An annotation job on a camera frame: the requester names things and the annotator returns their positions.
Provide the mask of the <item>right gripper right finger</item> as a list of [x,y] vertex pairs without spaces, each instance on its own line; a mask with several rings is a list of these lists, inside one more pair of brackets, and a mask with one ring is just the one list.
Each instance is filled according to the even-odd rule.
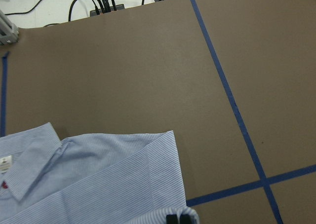
[[179,224],[192,224],[192,217],[189,214],[181,214]]

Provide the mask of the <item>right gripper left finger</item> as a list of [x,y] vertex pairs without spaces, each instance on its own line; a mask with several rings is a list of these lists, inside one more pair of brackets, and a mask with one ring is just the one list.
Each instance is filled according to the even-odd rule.
[[167,215],[166,224],[178,224],[178,216],[176,214]]

